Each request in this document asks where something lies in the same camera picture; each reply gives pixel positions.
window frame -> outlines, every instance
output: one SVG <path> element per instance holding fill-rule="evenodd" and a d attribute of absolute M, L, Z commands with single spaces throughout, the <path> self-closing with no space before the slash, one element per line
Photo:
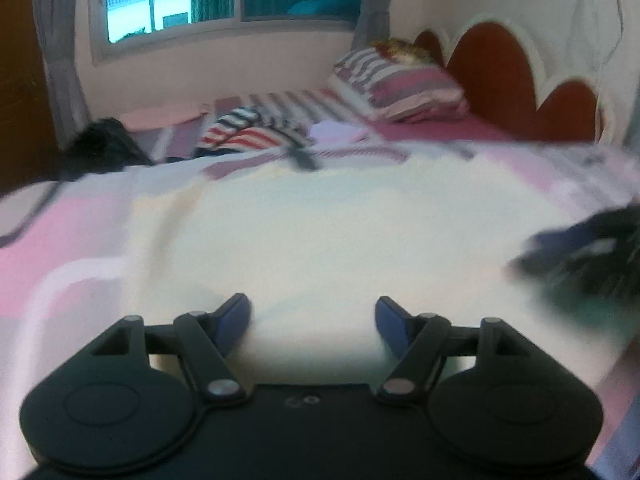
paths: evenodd
<path fill-rule="evenodd" d="M 345 20 L 340 16 L 261 16 L 243 20 L 242 0 L 234 0 L 232 18 L 175 25 L 111 43 L 108 33 L 107 0 L 88 1 L 89 35 L 94 64 L 139 52 L 213 38 L 265 32 L 353 31 L 356 26 L 354 21 Z"/>

cushion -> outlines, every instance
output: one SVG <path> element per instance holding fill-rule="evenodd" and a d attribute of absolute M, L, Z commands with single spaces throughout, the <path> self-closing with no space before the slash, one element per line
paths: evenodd
<path fill-rule="evenodd" d="M 374 120 L 399 121 L 418 113 L 425 119 L 460 119 L 468 113 L 462 86 L 436 64 L 393 62 L 369 47 L 348 53 L 334 73 L 371 105 Z"/>
<path fill-rule="evenodd" d="M 358 0 L 306 0 L 292 6 L 289 16 L 343 16 L 357 20 L 360 13 Z"/>

blue trigger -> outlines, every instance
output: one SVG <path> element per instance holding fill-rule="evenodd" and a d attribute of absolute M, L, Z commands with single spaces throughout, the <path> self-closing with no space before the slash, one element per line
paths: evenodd
<path fill-rule="evenodd" d="M 382 298 L 376 303 L 378 333 L 398 359 L 405 354 L 411 345 L 402 314 Z"/>
<path fill-rule="evenodd" d="M 233 303 L 224 304 L 214 313 L 219 318 L 213 343 L 223 357 L 231 352 L 244 335 L 251 317 L 251 302 L 244 294 L 237 294 L 230 301 Z"/>

electrical cord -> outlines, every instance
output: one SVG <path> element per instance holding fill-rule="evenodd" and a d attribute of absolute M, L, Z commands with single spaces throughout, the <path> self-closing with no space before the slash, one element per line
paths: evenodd
<path fill-rule="evenodd" d="M 20 224 L 9 234 L 0 236 L 0 249 L 15 243 L 22 236 L 44 208 L 51 204 L 53 199 L 57 197 L 58 192 L 64 183 L 65 182 L 63 180 L 54 182 L 47 192 L 38 200 L 38 203 L 33 207 L 33 209 L 31 209 L 27 216 L 25 216 L 25 218 L 20 222 Z"/>
<path fill-rule="evenodd" d="M 613 59 L 618 51 L 620 44 L 622 43 L 622 39 L 625 34 L 625 15 L 622 8 L 622 0 L 616 0 L 616 8 L 618 12 L 618 20 L 620 22 L 620 34 L 616 40 L 615 45 L 611 49 L 611 51 L 604 56 L 602 51 L 602 32 L 600 30 L 600 17 L 598 15 L 598 9 L 596 8 L 596 0 L 591 1 L 591 12 L 593 14 L 593 24 L 596 33 L 596 42 L 597 46 L 594 50 L 594 53 L 597 54 L 596 58 L 599 60 L 599 64 L 596 72 L 596 81 L 595 81 L 595 91 L 596 91 L 596 111 L 595 111 L 595 132 L 594 132 L 594 143 L 597 144 L 601 142 L 602 139 L 602 93 L 600 88 L 602 86 L 602 79 L 604 75 L 604 70 L 606 69 L 609 62 Z"/>

pink bedsheet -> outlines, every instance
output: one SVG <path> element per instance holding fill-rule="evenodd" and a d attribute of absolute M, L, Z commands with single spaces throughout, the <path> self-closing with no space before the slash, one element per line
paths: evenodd
<path fill-rule="evenodd" d="M 421 123 L 383 123 L 371 126 L 385 140 L 513 140 L 507 132 L 481 118 L 469 115 L 459 121 L 423 121 Z"/>

